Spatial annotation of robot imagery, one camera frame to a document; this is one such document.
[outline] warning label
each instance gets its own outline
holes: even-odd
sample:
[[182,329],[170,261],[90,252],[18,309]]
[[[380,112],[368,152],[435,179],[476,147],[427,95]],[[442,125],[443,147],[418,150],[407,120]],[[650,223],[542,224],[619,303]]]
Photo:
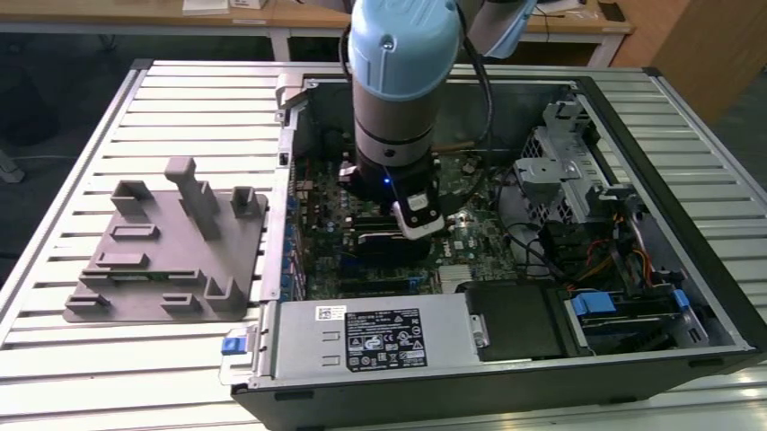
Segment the warning label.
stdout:
[[427,350],[418,308],[348,312],[347,368],[360,371],[427,366]]

